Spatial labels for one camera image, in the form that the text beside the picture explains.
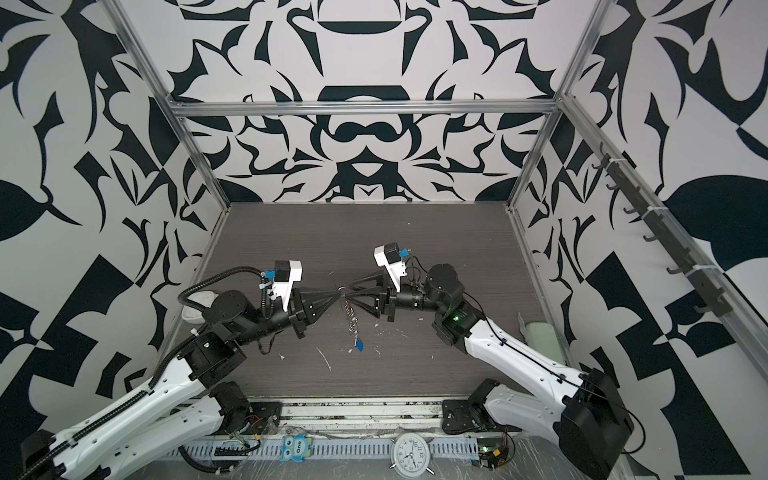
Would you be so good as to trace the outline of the keyring with chain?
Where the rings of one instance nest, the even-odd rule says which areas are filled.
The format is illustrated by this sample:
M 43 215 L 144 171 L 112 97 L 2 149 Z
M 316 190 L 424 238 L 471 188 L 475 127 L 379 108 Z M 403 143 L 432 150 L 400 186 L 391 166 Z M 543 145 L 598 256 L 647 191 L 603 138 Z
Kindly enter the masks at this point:
M 340 300 L 341 300 L 341 303 L 342 303 L 342 306 L 343 306 L 343 310 L 344 310 L 345 316 L 346 316 L 348 324 L 349 324 L 348 330 L 349 330 L 349 334 L 350 334 L 350 336 L 352 337 L 352 340 L 353 340 L 353 348 L 356 349 L 354 344 L 355 344 L 357 339 L 360 339 L 359 331 L 358 331 L 358 319 L 357 319 L 357 316 L 356 316 L 356 313 L 354 311 L 352 303 L 348 300 L 348 298 L 346 296 L 345 288 L 344 287 L 339 287 L 338 289 L 342 291 L 342 295 L 340 297 Z

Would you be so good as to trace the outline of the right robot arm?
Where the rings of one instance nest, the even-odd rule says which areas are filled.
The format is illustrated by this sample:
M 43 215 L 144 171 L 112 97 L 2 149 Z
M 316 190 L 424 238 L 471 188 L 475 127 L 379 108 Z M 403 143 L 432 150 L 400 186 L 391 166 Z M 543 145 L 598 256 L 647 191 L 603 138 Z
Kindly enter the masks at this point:
M 502 384 L 489 383 L 475 391 L 476 401 L 496 425 L 549 440 L 591 479 L 610 476 L 635 425 L 609 375 L 571 368 L 505 332 L 472 305 L 472 296 L 451 265 L 432 267 L 420 283 L 393 278 L 403 272 L 394 267 L 361 279 L 345 288 L 342 297 L 388 320 L 400 308 L 434 312 L 432 326 L 445 344 L 525 389 L 515 394 Z

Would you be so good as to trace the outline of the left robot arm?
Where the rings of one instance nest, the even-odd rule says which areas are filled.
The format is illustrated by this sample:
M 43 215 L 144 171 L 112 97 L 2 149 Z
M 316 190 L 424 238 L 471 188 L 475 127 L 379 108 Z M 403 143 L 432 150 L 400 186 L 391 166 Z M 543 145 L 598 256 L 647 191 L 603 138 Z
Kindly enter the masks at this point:
M 199 309 L 199 333 L 163 358 L 149 380 L 69 428 L 24 440 L 21 478 L 115 479 L 199 437 L 240 432 L 251 406 L 227 377 L 244 362 L 243 346 L 288 329 L 303 337 L 340 296 L 297 289 L 286 307 L 261 309 L 237 290 L 216 295 Z

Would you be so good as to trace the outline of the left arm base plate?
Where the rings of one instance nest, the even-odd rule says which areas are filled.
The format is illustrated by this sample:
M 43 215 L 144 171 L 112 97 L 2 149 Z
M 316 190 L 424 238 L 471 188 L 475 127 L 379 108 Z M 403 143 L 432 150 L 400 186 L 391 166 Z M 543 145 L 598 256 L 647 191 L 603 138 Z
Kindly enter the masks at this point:
M 277 431 L 281 424 L 282 408 L 281 401 L 251 401 L 245 424 L 239 433 L 261 436 Z

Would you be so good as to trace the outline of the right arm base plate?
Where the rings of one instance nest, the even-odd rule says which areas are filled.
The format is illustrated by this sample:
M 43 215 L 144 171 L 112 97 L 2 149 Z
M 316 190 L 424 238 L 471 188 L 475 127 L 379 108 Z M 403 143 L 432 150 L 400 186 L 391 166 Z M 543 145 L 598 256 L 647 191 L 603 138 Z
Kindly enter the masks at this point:
M 498 429 L 484 406 L 476 401 L 443 400 L 441 429 L 447 435 L 490 432 Z

